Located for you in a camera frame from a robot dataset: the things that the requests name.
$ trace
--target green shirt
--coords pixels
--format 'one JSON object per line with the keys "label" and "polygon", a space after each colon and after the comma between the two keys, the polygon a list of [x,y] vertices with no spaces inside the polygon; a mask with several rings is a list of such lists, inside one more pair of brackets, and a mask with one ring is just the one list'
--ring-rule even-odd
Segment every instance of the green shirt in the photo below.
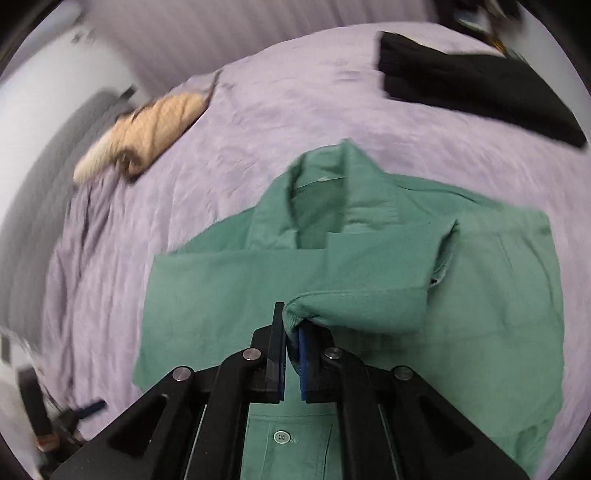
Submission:
{"label": "green shirt", "polygon": [[[159,255],[134,380],[249,346],[286,303],[381,368],[414,368],[530,475],[561,407],[563,305],[550,225],[441,183],[386,174],[350,141],[303,154],[252,209]],[[285,445],[276,431],[289,432]],[[340,480],[333,405],[252,405],[243,480]]]}

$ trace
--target wrinkled fabric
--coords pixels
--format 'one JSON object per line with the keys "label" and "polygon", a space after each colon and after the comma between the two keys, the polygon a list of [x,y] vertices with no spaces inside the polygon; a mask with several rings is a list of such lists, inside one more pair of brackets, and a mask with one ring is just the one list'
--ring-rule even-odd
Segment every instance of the wrinkled fabric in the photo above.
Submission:
{"label": "wrinkled fabric", "polygon": [[84,422],[85,436],[139,397],[131,378],[154,255],[253,207],[302,152],[351,138],[387,172],[548,215],[564,293],[564,403],[537,478],[564,458],[591,410],[591,155],[503,122],[384,98],[382,30],[449,53],[492,51],[435,24],[357,25],[276,45],[226,66],[208,110],[137,183],[108,171],[75,195],[48,272],[43,347],[59,402],[109,404]]}
{"label": "wrinkled fabric", "polygon": [[[387,175],[348,140],[305,153],[253,209],[154,259],[136,385],[147,390],[178,365],[220,364],[248,347],[278,301],[288,336],[309,319],[374,366],[410,366],[535,473],[564,366],[560,271],[543,213]],[[288,420],[287,456],[299,459],[314,455],[312,434],[335,427],[334,413],[297,415],[306,407],[294,405],[289,379],[287,405],[250,410],[245,471],[286,453],[272,424],[285,430]],[[335,429],[327,448],[339,441]],[[304,463],[292,476],[316,472]],[[286,474],[271,462],[242,479]]]}

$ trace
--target metal screw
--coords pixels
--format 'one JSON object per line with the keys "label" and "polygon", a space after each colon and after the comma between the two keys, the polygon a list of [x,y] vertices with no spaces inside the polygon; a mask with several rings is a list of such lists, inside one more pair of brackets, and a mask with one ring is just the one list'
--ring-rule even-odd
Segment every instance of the metal screw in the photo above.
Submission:
{"label": "metal screw", "polygon": [[247,348],[242,353],[242,356],[248,361],[259,360],[261,351],[258,348]]}
{"label": "metal screw", "polygon": [[338,360],[343,356],[343,351],[338,347],[330,346],[324,351],[324,355],[331,360]]}
{"label": "metal screw", "polygon": [[173,378],[177,382],[182,382],[191,376],[191,371],[187,367],[178,367],[174,369]]}
{"label": "metal screw", "polygon": [[406,382],[406,380],[410,380],[413,377],[413,371],[410,370],[409,367],[401,365],[400,367],[396,367],[394,369],[394,376],[399,380]]}

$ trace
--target shirt pocket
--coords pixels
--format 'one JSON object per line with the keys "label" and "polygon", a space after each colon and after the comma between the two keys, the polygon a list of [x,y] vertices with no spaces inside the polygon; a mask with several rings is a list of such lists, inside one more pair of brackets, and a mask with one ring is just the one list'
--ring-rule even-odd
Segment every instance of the shirt pocket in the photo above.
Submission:
{"label": "shirt pocket", "polygon": [[241,480],[278,479],[342,479],[335,416],[249,419]]}

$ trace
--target beige garment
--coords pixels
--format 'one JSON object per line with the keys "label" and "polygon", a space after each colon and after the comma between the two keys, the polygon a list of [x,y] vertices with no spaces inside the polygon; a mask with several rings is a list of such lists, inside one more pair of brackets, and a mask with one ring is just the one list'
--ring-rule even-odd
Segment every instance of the beige garment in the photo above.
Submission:
{"label": "beige garment", "polygon": [[163,97],[120,117],[80,160],[74,182],[91,179],[108,165],[128,179],[144,172],[207,108],[198,93]]}
{"label": "beige garment", "polygon": [[111,132],[113,161],[128,178],[145,171],[206,109],[196,93],[163,97],[123,116]]}

